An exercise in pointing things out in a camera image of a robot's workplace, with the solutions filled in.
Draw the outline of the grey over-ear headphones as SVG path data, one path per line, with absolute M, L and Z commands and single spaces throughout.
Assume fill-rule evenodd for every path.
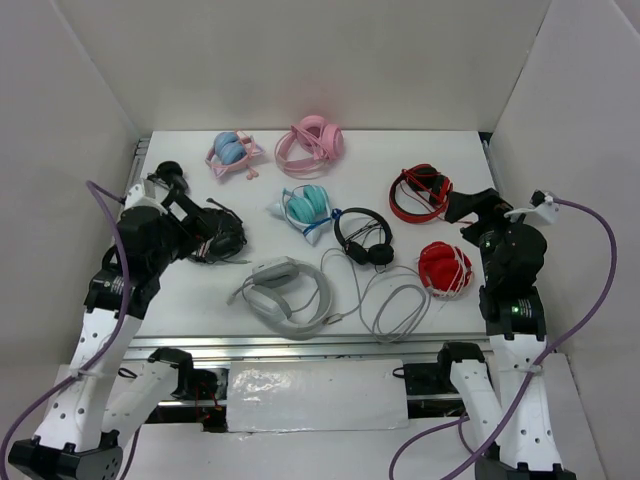
M 277 288 L 294 282 L 300 275 L 312 279 L 316 289 L 303 307 L 293 309 Z M 228 297 L 227 304 L 231 305 L 238 295 L 269 330 L 294 341 L 315 337 L 324 328 L 333 303 L 333 292 L 326 275 L 315 266 L 288 256 L 254 266 L 251 274 Z M 318 300 L 316 311 L 306 323 L 292 320 L 295 313 L 306 309 L 315 300 Z

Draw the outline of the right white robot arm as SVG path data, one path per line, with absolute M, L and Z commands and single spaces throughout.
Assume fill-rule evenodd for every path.
M 470 214 L 477 219 L 461 235 L 480 251 L 479 307 L 496 372 L 461 342 L 447 343 L 435 368 L 438 385 L 461 395 L 479 443 L 467 462 L 477 479 L 573 479 L 555 443 L 541 360 L 548 341 L 535 282 L 547 242 L 492 188 L 450 194 L 446 221 Z

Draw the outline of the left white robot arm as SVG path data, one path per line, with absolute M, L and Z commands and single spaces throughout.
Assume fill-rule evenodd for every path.
M 111 395 L 161 275 L 214 235 L 211 211 L 176 188 L 157 200 L 152 189 L 135 185 L 122 202 L 120 217 L 105 215 L 115 243 L 90 281 L 67 376 L 19 415 L 1 443 L 1 466 L 31 479 L 124 475 L 124 449 L 157 404 L 196 387 L 191 354 L 161 347 L 126 391 Z

